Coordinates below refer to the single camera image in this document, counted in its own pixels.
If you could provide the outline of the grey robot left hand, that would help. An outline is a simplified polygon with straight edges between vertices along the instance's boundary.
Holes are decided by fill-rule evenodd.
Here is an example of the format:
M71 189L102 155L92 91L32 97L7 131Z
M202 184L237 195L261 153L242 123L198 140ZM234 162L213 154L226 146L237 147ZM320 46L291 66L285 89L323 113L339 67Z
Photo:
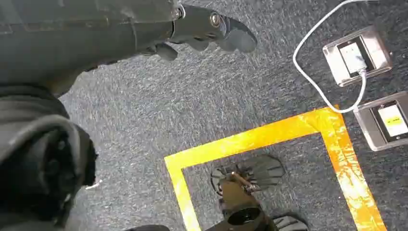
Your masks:
M179 0L3 0L0 84L61 96L76 77L137 55L176 59L172 44L253 52L242 22Z

